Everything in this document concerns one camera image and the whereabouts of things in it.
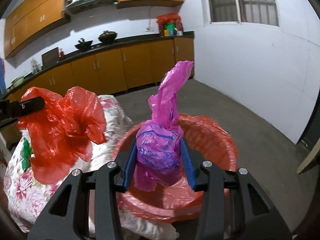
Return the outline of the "red plastic bag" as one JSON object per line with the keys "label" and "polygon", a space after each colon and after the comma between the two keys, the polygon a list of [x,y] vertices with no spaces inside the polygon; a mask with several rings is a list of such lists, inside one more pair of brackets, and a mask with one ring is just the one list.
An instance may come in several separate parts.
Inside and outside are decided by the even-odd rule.
{"label": "red plastic bag", "polygon": [[77,159],[89,161],[92,143],[105,143],[106,121],[98,96],[81,87],[73,87],[65,96],[44,88],[31,87],[23,101],[40,96],[45,106],[40,111],[21,117],[19,129],[26,129],[34,156],[30,163],[37,181],[56,172],[65,178]]}

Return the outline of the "purple plastic bag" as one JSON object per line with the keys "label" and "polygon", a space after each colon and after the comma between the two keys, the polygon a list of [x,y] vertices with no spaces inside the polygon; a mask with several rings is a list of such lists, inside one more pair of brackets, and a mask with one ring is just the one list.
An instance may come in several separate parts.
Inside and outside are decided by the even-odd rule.
{"label": "purple plastic bag", "polygon": [[179,61],[165,74],[157,94],[148,99],[151,119],[136,134],[135,187],[146,192],[171,186],[182,177],[178,93],[191,75],[193,61]]}

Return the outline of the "lower orange kitchen cabinets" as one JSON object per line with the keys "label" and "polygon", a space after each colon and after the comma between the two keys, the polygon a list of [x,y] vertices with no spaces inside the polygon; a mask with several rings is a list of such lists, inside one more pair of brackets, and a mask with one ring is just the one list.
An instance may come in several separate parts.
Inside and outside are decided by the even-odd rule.
{"label": "lower orange kitchen cabinets", "polygon": [[194,34],[125,42],[82,53],[49,67],[4,99],[19,101],[30,87],[41,87],[64,96],[79,86],[97,95],[118,94],[162,81],[178,61],[194,60]]}

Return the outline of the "green enamel pot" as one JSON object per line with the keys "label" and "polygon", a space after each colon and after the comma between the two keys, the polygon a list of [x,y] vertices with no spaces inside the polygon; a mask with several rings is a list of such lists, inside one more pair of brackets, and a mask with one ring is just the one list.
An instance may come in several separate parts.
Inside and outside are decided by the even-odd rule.
{"label": "green enamel pot", "polygon": [[11,85],[13,88],[16,88],[17,86],[21,85],[23,81],[24,81],[24,76],[19,76],[11,82]]}

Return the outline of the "glass jar on counter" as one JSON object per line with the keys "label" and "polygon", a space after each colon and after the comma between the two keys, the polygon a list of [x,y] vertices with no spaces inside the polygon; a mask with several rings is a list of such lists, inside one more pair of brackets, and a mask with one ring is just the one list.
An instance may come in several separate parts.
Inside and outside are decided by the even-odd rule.
{"label": "glass jar on counter", "polygon": [[33,74],[39,73],[42,70],[41,64],[38,63],[38,61],[34,58],[31,59],[30,65],[31,65]]}

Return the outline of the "floral table cloth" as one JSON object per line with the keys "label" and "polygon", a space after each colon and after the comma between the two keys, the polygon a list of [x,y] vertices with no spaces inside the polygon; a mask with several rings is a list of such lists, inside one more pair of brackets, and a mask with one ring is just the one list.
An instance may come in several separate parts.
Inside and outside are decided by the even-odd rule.
{"label": "floral table cloth", "polygon": [[[112,95],[98,97],[104,111],[106,142],[92,143],[92,155],[89,161],[77,159],[70,170],[80,169],[83,172],[98,170],[113,159],[112,152],[118,140],[131,124],[119,102]],[[31,145],[29,132],[22,130],[22,138],[9,160],[3,181],[3,190],[9,201],[9,213],[23,233],[28,233],[41,211],[64,181],[57,178],[56,172],[50,171],[44,184],[36,180],[33,169],[25,168],[23,150]],[[136,217],[125,208],[119,209],[122,233],[125,239],[178,239],[179,234],[169,223],[156,222]]]}

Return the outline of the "dark cutting board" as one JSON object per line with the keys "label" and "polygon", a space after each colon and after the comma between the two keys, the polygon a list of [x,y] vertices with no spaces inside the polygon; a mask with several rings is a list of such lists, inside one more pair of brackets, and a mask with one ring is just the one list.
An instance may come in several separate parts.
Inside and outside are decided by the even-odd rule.
{"label": "dark cutting board", "polygon": [[56,47],[41,55],[42,59],[42,69],[50,67],[60,61],[59,48]]}

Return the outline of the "red bottle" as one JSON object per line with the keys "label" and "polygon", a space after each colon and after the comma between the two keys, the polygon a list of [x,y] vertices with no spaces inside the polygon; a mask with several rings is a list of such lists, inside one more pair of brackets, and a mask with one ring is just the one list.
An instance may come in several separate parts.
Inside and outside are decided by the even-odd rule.
{"label": "red bottle", "polygon": [[65,59],[64,52],[63,52],[63,50],[61,48],[59,49],[59,58],[60,58],[60,61]]}

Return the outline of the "black wok with lid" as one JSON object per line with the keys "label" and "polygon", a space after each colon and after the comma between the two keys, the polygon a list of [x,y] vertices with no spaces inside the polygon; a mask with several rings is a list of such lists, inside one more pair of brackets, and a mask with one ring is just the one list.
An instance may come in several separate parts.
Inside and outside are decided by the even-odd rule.
{"label": "black wok with lid", "polygon": [[103,31],[102,34],[100,34],[100,36],[98,37],[98,40],[103,43],[103,44],[112,44],[116,37],[117,37],[118,33],[116,33],[115,31]]}

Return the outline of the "red bag of bottles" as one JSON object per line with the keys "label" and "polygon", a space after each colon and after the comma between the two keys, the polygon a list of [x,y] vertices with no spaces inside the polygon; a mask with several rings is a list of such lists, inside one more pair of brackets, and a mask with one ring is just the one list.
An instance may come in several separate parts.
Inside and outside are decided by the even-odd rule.
{"label": "red bag of bottles", "polygon": [[161,37],[173,37],[183,35],[183,24],[180,15],[169,13],[157,17],[159,34]]}

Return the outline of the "barred window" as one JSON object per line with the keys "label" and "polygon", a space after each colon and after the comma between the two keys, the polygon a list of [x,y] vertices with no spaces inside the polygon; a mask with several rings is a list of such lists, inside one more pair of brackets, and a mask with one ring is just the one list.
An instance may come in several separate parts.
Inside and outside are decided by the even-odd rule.
{"label": "barred window", "polygon": [[278,26],[276,0],[208,0],[212,23],[258,23]]}

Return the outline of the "upper orange wall cabinets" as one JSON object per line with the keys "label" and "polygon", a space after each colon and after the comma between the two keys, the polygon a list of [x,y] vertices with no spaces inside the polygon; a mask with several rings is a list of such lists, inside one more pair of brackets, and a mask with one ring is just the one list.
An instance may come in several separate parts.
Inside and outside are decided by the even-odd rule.
{"label": "upper orange wall cabinets", "polygon": [[[184,0],[118,0],[117,7],[175,7]],[[70,21],[63,14],[65,0],[24,0],[5,19],[4,56],[15,56],[26,46]]]}

